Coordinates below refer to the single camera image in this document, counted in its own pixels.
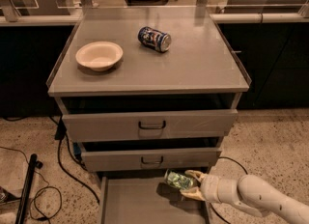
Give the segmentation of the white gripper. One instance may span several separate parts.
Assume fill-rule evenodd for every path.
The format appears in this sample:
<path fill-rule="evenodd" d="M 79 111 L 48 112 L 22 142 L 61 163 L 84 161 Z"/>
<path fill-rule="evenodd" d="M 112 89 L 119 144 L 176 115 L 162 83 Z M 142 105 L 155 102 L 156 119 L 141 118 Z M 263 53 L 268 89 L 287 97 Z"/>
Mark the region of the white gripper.
<path fill-rule="evenodd" d="M 185 174 L 200 182 L 199 187 L 181 190 L 182 196 L 210 203 L 225 203 L 238 205 L 240 197 L 238 193 L 238 182 L 225 179 L 215 175 L 204 174 L 197 170 L 186 170 Z"/>

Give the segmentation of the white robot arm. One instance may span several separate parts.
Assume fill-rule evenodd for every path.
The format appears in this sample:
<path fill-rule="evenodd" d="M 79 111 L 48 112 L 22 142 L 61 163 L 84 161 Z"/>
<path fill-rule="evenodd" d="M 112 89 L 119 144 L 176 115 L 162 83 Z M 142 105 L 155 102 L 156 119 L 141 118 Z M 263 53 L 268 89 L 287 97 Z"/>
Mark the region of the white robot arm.
<path fill-rule="evenodd" d="M 186 198 L 228 204 L 257 217 L 273 212 L 289 224 L 309 224 L 307 205 L 281 193 L 257 176 L 244 175 L 233 180 L 195 170 L 186 170 L 185 173 L 200 184 L 182 190 L 181 194 Z"/>

